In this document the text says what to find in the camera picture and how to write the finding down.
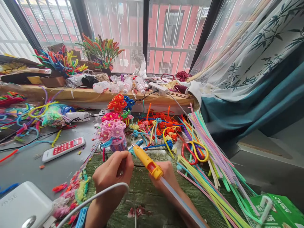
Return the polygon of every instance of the black cable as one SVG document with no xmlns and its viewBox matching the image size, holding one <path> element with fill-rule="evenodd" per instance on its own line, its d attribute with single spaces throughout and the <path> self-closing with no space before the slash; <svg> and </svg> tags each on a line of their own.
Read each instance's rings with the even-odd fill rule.
<svg viewBox="0 0 304 228">
<path fill-rule="evenodd" d="M 145 93 L 145 95 L 143 96 L 143 98 L 138 99 L 138 100 L 136 100 L 135 102 L 144 100 L 144 99 L 147 98 L 149 95 L 151 95 L 151 94 L 153 94 L 153 93 L 156 93 L 156 92 L 158 92 L 158 90 L 155 90 L 155 91 L 153 91 L 152 93 L 149 93 L 147 96 L 146 96 L 146 93 Z"/>
<path fill-rule="evenodd" d="M 98 116 L 103 116 L 103 115 L 88 116 L 88 117 L 83 118 L 83 119 L 87 119 L 87 118 L 90 118 L 90 117 L 98 117 Z M 12 147 L 12 148 L 7 148 L 7 149 L 2 149 L 2 150 L 0 150 L 0 152 L 6 151 L 6 150 L 11 150 L 11 149 L 20 149 L 21 147 L 24 147 L 24 146 L 26 146 L 26 145 L 29 145 L 29 144 L 31 144 L 32 142 L 36 141 L 37 139 L 39 139 L 39 138 L 41 138 L 41 137 L 48 136 L 48 135 L 52 135 L 52 134 L 55 134 L 55 133 L 59 132 L 60 130 L 62 130 L 62 129 L 63 129 L 64 127 L 66 127 L 67 125 L 70 125 L 71 123 L 73 123 L 73 121 L 75 121 L 75 120 L 83 120 L 83 119 L 78 119 L 78 118 L 72 119 L 69 123 L 67 123 L 66 125 L 64 125 L 63 127 L 61 127 L 61 128 L 60 128 L 59 130 L 57 130 L 57 131 L 48 133 L 48 134 L 46 134 L 46 135 L 39 136 L 39 137 L 37 137 L 36 139 L 30 141 L 29 143 L 27 143 L 27 144 L 25 144 L 25 145 L 22 145 L 22 146 L 19 146 L 19 147 Z"/>
</svg>

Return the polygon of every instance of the electrical cable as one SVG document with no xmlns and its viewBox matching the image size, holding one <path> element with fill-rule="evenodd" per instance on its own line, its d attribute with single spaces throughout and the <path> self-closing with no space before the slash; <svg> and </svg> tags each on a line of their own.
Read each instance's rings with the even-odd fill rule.
<svg viewBox="0 0 304 228">
<path fill-rule="evenodd" d="M 126 200 L 126 197 L 129 193 L 129 186 L 126 184 L 126 183 L 117 183 L 117 184 L 114 184 L 108 188 L 106 188 L 105 190 L 102 190 L 101 192 L 97 193 L 96 195 L 92 196 L 90 199 L 86 200 L 85 202 L 83 202 L 82 204 L 80 204 L 78 207 L 76 207 L 74 210 L 72 210 L 60 223 L 59 225 L 57 226 L 57 228 L 62 228 L 63 225 L 71 218 L 71 216 L 73 214 L 75 214 L 77 211 L 79 211 L 80 209 L 82 209 L 84 206 L 86 206 L 88 203 L 92 202 L 94 199 L 100 197 L 102 194 L 118 187 L 118 186 L 125 186 L 127 188 L 127 193 L 125 194 L 124 196 L 124 203 L 125 202 L 128 202 L 128 203 L 131 203 L 132 204 L 132 207 L 133 207 L 133 210 L 134 210 L 134 214 L 135 214 L 135 228 L 137 227 L 137 215 L 136 215 L 136 209 L 135 209 L 135 206 L 134 204 L 129 201 L 129 200 Z"/>
<path fill-rule="evenodd" d="M 153 91 L 152 93 L 149 93 L 147 96 L 146 96 L 146 93 L 145 93 L 145 95 L 143 96 L 143 98 L 138 99 L 138 100 L 136 100 L 135 102 L 137 102 L 137 101 L 142 101 L 142 100 L 144 100 L 145 98 L 147 98 L 149 95 L 151 95 L 151 94 L 153 94 L 153 93 L 156 93 L 156 92 L 158 92 L 158 90 L 155 90 L 155 91 Z"/>
<path fill-rule="evenodd" d="M 188 114 L 185 112 L 185 110 L 181 107 L 181 105 L 178 103 L 178 101 L 169 93 L 167 93 L 173 100 L 175 100 L 175 102 L 178 104 L 178 106 L 181 108 L 181 110 L 184 112 L 184 114 L 186 116 L 188 116 Z"/>
<path fill-rule="evenodd" d="M 41 136 L 39 136 L 39 137 L 33 139 L 32 141 L 30 141 L 29 143 L 27 143 L 27 144 L 25 144 L 25 145 L 23 145 L 23 146 L 2 149 L 2 150 L 0 150 L 0 152 L 7 151 L 7 150 L 11 150 L 11 149 L 19 149 L 19 148 L 22 148 L 22 147 L 24 147 L 24 146 L 27 146 L 27 145 L 31 144 L 32 142 L 34 142 L 35 140 L 37 140 L 37 139 L 39 139 L 39 138 L 41 138 L 41 137 L 48 136 L 48 135 L 52 135 L 52 134 L 55 134 L 55 133 L 59 132 L 59 131 L 62 130 L 64 127 L 66 127 L 66 126 L 70 125 L 71 123 L 73 123 L 73 121 L 75 121 L 75 120 L 78 120 L 78 121 L 79 121 L 79 120 L 87 119 L 87 118 L 90 118 L 90 117 L 98 117 L 98 116 L 103 116 L 103 115 L 88 116 L 88 117 L 85 117 L 85 118 L 82 118 L 82 119 L 74 118 L 74 119 L 72 119 L 69 123 L 67 123 L 66 125 L 62 126 L 60 129 L 58 129 L 57 131 L 54 131 L 54 132 L 51 132 L 51 133 L 48 133 L 48 134 L 45 134 L 45 135 L 41 135 Z"/>
</svg>

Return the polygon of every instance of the cardboard box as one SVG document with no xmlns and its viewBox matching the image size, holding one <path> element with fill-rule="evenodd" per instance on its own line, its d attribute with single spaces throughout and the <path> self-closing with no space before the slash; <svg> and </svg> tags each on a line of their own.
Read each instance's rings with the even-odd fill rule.
<svg viewBox="0 0 304 228">
<path fill-rule="evenodd" d="M 273 206 L 263 223 L 262 228 L 304 228 L 304 215 L 286 196 L 273 194 L 266 194 L 266 196 L 271 198 Z M 258 212 L 262 214 L 263 209 L 260 207 L 262 196 L 251 197 L 250 199 Z M 251 214 L 255 216 L 248 201 L 246 199 L 244 201 L 250 209 Z M 251 227 L 256 226 L 256 223 L 250 218 L 247 216 L 246 218 Z"/>
</svg>

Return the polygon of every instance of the remote control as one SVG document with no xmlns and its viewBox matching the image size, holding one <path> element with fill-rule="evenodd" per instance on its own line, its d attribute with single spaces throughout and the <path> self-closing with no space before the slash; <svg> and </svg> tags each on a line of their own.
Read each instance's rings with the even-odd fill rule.
<svg viewBox="0 0 304 228">
<path fill-rule="evenodd" d="M 77 149 L 85 144 L 85 139 L 83 137 L 74 139 L 72 141 L 61 144 L 60 146 L 56 146 L 52 149 L 49 149 L 43 153 L 42 161 L 44 163 L 49 162 L 61 155 L 64 155 L 72 150 Z"/>
</svg>

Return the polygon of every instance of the white cable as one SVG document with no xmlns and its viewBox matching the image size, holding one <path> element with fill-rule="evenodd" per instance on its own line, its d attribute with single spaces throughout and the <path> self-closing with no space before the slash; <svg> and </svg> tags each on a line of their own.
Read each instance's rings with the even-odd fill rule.
<svg viewBox="0 0 304 228">
<path fill-rule="evenodd" d="M 167 93 L 173 100 L 175 100 L 175 102 L 178 104 L 178 106 L 181 108 L 181 110 L 184 112 L 184 114 L 186 116 L 188 116 L 188 114 L 185 112 L 185 110 L 181 107 L 181 105 L 178 103 L 178 101 L 170 94 L 170 93 Z"/>
<path fill-rule="evenodd" d="M 129 193 L 129 186 L 128 186 L 126 183 L 117 183 L 117 184 L 114 184 L 114 185 L 112 185 L 112 186 L 106 188 L 105 190 L 103 190 L 103 191 L 97 193 L 96 195 L 92 196 L 90 199 L 84 201 L 82 204 L 80 204 L 78 207 L 76 207 L 74 210 L 72 210 L 72 211 L 71 211 L 71 212 L 70 212 L 70 213 L 69 213 L 69 214 L 68 214 L 68 215 L 59 223 L 59 225 L 57 226 L 57 228 L 62 228 L 63 225 L 69 220 L 69 218 L 71 218 L 71 216 L 72 216 L 73 214 L 75 214 L 77 211 L 79 211 L 79 210 L 80 210 L 81 208 L 83 208 L 85 205 L 87 205 L 88 203 L 92 202 L 94 199 L 100 197 L 102 194 L 104 194 L 104 193 L 106 193 L 106 192 L 108 192 L 108 191 L 110 191 L 110 190 L 112 190 L 112 189 L 114 189 L 114 188 L 116 188 L 116 187 L 118 187 L 118 186 L 125 186 L 125 187 L 127 188 L 127 193 L 125 194 L 124 201 L 123 201 L 123 202 L 125 203 L 125 202 L 126 202 L 126 196 L 127 196 L 128 193 Z M 137 219 L 137 217 L 136 217 L 136 209 L 135 209 L 134 205 L 132 205 L 132 206 L 133 206 L 134 213 L 135 213 L 135 228 L 136 228 L 136 224 L 137 224 L 137 222 L 136 222 L 136 219 Z"/>
</svg>

